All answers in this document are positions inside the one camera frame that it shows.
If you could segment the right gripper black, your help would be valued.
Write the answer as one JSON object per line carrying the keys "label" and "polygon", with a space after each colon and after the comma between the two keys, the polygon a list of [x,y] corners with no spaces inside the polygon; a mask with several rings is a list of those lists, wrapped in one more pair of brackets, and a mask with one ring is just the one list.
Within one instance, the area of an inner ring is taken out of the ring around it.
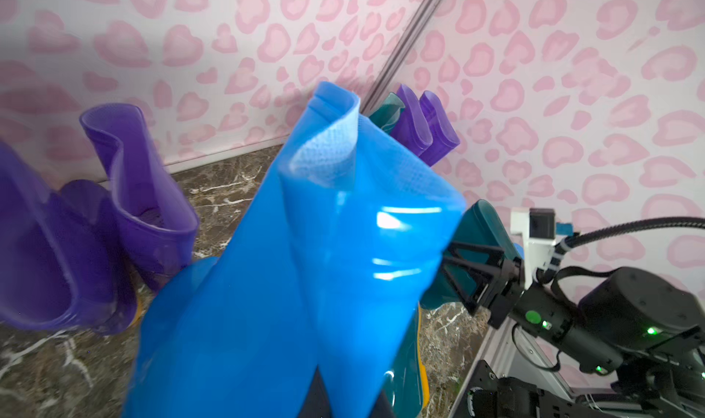
{"label": "right gripper black", "polygon": [[504,257],[498,246],[453,241],[444,260],[452,263],[442,263],[440,271],[470,314],[488,308],[495,328],[514,320],[587,374],[611,374],[624,363],[619,314],[600,298],[599,289],[574,304],[536,282],[525,288],[523,262]]}

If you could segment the teal rain boot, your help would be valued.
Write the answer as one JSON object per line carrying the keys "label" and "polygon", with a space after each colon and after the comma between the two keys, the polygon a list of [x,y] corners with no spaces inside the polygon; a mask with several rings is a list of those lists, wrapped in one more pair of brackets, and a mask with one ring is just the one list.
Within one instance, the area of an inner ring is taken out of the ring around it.
{"label": "teal rain boot", "polygon": [[369,115],[369,120],[384,133],[391,134],[404,109],[403,100],[395,93],[389,93],[382,104]]}
{"label": "teal rain boot", "polygon": [[[510,240],[498,212],[484,199],[480,199],[466,211],[453,235],[452,242],[497,247],[503,250],[503,257],[508,260],[523,259],[523,251]],[[490,253],[477,251],[477,249],[457,248],[453,252],[453,248],[449,247],[444,252],[444,257],[480,265],[499,265]],[[420,307],[425,310],[435,310],[446,303],[460,302],[462,298],[455,291],[453,282],[468,297],[474,297],[485,287],[482,278],[473,276],[466,267],[444,262],[433,284],[422,296]]]}

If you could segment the purple rain boot small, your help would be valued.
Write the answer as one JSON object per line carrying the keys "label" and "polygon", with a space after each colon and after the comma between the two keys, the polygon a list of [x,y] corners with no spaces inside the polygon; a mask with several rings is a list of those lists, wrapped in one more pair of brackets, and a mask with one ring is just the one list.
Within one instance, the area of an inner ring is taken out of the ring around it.
{"label": "purple rain boot small", "polygon": [[424,91],[420,97],[420,107],[433,137],[433,142],[420,155],[420,159],[428,166],[434,166],[459,146],[460,139],[436,94]]}
{"label": "purple rain boot small", "polygon": [[390,136],[414,155],[421,156],[433,144],[433,136],[420,107],[420,100],[406,85],[399,86],[397,96],[402,100],[404,110],[400,113]]}

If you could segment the large teal boot yellow sole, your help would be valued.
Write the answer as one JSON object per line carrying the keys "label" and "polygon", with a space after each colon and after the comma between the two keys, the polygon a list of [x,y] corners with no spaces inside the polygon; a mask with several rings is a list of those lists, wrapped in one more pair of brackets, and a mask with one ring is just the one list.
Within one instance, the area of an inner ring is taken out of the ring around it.
{"label": "large teal boot yellow sole", "polygon": [[417,417],[431,398],[427,371],[420,355],[421,326],[422,313],[417,305],[394,363],[385,374],[384,392],[396,417]]}

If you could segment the blue rain boot yellow sole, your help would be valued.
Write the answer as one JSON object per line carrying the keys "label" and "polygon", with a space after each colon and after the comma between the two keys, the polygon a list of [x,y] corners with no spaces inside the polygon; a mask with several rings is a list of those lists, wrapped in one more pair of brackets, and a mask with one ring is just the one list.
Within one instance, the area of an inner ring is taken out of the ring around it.
{"label": "blue rain boot yellow sole", "polygon": [[123,414],[295,417],[321,377],[333,416],[368,416],[465,208],[319,84],[224,252],[153,300]]}

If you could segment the large purple boot back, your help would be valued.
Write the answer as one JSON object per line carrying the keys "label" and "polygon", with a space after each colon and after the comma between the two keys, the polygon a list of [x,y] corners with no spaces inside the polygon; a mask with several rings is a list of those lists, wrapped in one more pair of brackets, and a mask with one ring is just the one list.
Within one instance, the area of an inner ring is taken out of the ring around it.
{"label": "large purple boot back", "polygon": [[100,105],[80,124],[108,176],[122,247],[157,292],[190,265],[198,215],[165,169],[140,108]]}

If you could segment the large purple boot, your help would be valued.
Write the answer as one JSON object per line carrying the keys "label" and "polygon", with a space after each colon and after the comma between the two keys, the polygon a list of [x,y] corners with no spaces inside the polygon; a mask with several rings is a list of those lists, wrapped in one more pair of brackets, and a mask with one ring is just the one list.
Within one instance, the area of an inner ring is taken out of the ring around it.
{"label": "large purple boot", "polygon": [[80,124],[108,176],[122,247],[157,292],[190,265],[198,215],[165,169],[140,108],[100,105]]}
{"label": "large purple boot", "polygon": [[24,330],[115,335],[139,304],[109,192],[90,180],[53,190],[1,146],[1,320]]}

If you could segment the large purple boot front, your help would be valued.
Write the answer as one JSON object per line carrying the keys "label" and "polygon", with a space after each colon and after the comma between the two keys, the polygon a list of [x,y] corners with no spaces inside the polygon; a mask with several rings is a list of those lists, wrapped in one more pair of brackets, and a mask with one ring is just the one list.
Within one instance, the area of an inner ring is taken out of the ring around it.
{"label": "large purple boot front", "polygon": [[109,192],[90,180],[53,190],[1,146],[1,320],[24,330],[115,335],[139,304]]}

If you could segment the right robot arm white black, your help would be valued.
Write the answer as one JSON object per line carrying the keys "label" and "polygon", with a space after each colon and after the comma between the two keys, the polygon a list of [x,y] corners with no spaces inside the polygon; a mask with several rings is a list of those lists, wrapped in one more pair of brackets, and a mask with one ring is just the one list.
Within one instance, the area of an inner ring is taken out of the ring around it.
{"label": "right robot arm white black", "polygon": [[568,356],[581,372],[616,376],[618,396],[653,417],[704,414],[704,311],[692,294],[635,267],[564,267],[526,284],[524,264],[496,246],[453,242],[439,275],[469,313],[490,312]]}

